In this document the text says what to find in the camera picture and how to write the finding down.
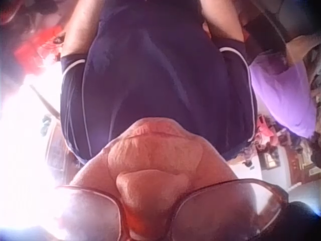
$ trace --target red object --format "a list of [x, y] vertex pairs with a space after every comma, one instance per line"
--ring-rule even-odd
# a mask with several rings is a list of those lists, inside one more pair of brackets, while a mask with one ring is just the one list
[[262, 135], [265, 135], [266, 137], [274, 136], [274, 133], [267, 126], [265, 118], [262, 115], [259, 115], [259, 117], [258, 117], [257, 127], [258, 127], [258, 132], [261, 133]]
[[42, 30], [15, 51], [15, 57], [26, 74], [39, 75], [44, 72], [44, 60], [50, 54], [56, 56], [59, 53], [59, 45], [54, 45], [52, 41], [61, 32], [61, 26]]

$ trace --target shirt sleeve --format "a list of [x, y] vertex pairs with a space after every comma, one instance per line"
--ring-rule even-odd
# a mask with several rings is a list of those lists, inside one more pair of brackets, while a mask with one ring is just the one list
[[225, 60], [230, 85], [233, 87], [233, 98], [244, 109], [243, 121], [248, 142], [254, 139], [256, 132], [257, 103], [253, 92], [250, 69], [247, 62], [245, 44], [231, 39], [213, 39]]
[[63, 83], [60, 96], [60, 116], [63, 135], [71, 151], [80, 161], [79, 150], [88, 150], [83, 137], [85, 124], [82, 118], [82, 85], [87, 55], [75, 54], [61, 58]]

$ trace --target shirt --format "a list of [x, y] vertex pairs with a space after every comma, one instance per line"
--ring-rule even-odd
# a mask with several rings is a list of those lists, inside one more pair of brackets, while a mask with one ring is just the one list
[[83, 162], [144, 117], [167, 117], [231, 159], [253, 139], [244, 44], [211, 40], [170, 5], [106, 5], [88, 55], [61, 59], [61, 122]]
[[311, 98], [303, 61], [287, 70], [271, 74], [264, 69], [265, 56], [250, 65], [252, 85], [272, 116], [300, 137], [310, 138], [316, 125], [316, 105]]

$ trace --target wall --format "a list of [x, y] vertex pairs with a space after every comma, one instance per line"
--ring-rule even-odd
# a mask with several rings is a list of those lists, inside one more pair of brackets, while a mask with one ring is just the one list
[[289, 201], [301, 201], [321, 215], [321, 180], [310, 182], [289, 192]]
[[254, 178], [262, 180], [261, 165], [258, 156], [252, 158], [252, 163], [254, 167], [252, 169], [242, 163], [230, 165], [230, 167], [239, 179]]
[[287, 190], [291, 187], [291, 177], [287, 155], [284, 147], [279, 146], [278, 151], [281, 166], [271, 170], [263, 170], [262, 179], [266, 182], [278, 185], [284, 190]]

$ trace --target eyeglasses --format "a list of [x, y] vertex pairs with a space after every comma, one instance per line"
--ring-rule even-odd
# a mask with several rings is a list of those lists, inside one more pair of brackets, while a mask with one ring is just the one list
[[[59, 240], [130, 238], [124, 208], [113, 195], [77, 186], [58, 187], [44, 228]], [[201, 188], [176, 202], [167, 221], [169, 241], [251, 240], [268, 232], [288, 204], [278, 186], [240, 179]]]

